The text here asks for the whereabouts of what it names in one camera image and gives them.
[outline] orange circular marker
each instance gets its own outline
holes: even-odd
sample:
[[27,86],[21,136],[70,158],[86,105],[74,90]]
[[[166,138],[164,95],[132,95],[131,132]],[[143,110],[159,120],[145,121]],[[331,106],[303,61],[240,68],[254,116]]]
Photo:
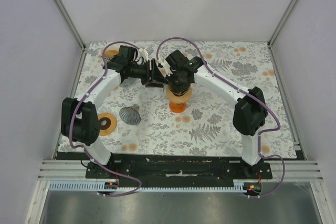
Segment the orange circular marker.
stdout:
[[187,108],[186,102],[190,99],[192,93],[193,93],[192,89],[189,88],[187,92],[178,97],[174,95],[169,88],[167,88],[166,96],[170,100],[169,102],[170,110],[173,111],[174,113],[182,113],[183,111],[185,111],[185,109]]
[[98,115],[100,123],[100,136],[110,135],[117,127],[117,118],[111,113],[101,113]]
[[[101,49],[101,53],[100,53],[100,56],[99,56],[99,57],[102,57],[103,51],[104,51],[104,48]],[[105,51],[105,57],[106,57],[106,58],[114,58],[118,53],[119,53],[118,50],[115,50],[115,49],[107,49],[107,50]]]

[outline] metal frame edge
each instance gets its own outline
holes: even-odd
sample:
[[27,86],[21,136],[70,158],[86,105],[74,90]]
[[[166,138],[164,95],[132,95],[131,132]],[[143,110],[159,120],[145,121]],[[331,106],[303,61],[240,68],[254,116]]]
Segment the metal frame edge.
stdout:
[[[279,182],[282,176],[281,161],[267,161],[272,170],[273,179],[265,182]],[[284,182],[322,182],[323,178],[316,161],[285,161],[286,175]],[[45,181],[114,181],[114,179],[86,179],[86,168],[79,160],[44,160],[38,180]],[[251,179],[235,179],[234,182],[254,182]]]
[[49,181],[38,180],[28,208],[25,224],[39,223],[48,194]]
[[314,194],[316,205],[320,213],[323,224],[336,223],[334,208],[329,193],[326,191],[324,182],[311,182],[311,189]]
[[[72,88],[71,88],[71,91],[70,91],[70,97],[71,98],[75,97],[75,93],[76,93],[76,90],[77,90],[77,85],[78,85],[78,82],[79,82],[79,79],[80,79],[80,75],[82,73],[82,69],[83,69],[83,66],[84,66],[86,55],[87,55],[87,53],[86,53],[85,49],[82,48],[79,63],[78,63],[78,67],[77,67],[76,74],[75,74],[74,83],[72,84]],[[56,157],[56,154],[57,154],[57,151],[58,151],[58,144],[62,139],[60,125],[59,125],[58,132],[59,132],[59,134],[58,134],[57,142],[56,142],[56,144],[53,148],[54,151],[52,153],[51,158]]]
[[295,6],[297,5],[298,0],[290,0],[284,14],[282,15],[277,27],[275,28],[269,42],[268,45],[269,47],[272,47],[275,40],[277,39],[279,33],[281,32],[284,24],[286,23],[288,17],[290,16],[290,14],[292,13],[293,9],[295,8]]
[[80,48],[85,48],[85,43],[83,42],[82,38],[80,37],[72,19],[70,18],[62,0],[53,0],[54,3],[56,4],[56,7],[58,8],[59,12],[61,13],[64,21],[67,23],[68,27],[70,28],[73,36],[75,37],[78,45]]

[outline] black metal base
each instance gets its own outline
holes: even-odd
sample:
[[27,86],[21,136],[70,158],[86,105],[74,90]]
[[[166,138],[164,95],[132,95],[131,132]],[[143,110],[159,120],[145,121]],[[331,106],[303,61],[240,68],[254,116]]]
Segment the black metal base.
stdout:
[[[241,158],[114,154],[107,164],[113,171],[138,178],[142,187],[231,187],[234,179],[272,179],[270,165],[261,162],[252,172]],[[88,164],[86,178],[116,178],[96,164]],[[137,182],[119,177],[119,187]]]

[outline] orange disc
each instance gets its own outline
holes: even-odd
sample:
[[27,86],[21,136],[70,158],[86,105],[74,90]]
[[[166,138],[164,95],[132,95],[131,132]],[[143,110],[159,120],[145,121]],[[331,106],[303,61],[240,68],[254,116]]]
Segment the orange disc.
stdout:
[[[101,52],[100,52],[100,56],[99,56],[99,57],[102,57],[103,51],[104,51],[104,48],[101,49]],[[115,49],[107,49],[107,50],[105,51],[105,57],[106,57],[106,58],[113,58],[113,57],[116,56],[118,53],[119,53],[118,50],[115,50]]]
[[100,136],[110,135],[117,127],[117,118],[111,113],[101,113],[98,115],[100,123]]
[[184,102],[184,103],[177,104],[174,102],[169,102],[169,108],[174,113],[182,113],[187,108],[187,103]]

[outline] white enclosure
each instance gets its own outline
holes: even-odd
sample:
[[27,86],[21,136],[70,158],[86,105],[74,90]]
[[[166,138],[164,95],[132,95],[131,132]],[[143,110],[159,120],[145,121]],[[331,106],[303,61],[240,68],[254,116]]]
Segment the white enclosure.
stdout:
[[53,0],[0,0],[1,223],[23,223],[80,48]]
[[290,0],[62,0],[92,40],[268,41]]
[[300,0],[273,48],[303,148],[336,203],[336,1]]
[[82,48],[98,40],[270,42],[303,150],[336,204],[335,0],[57,1],[0,1],[2,223],[24,222]]

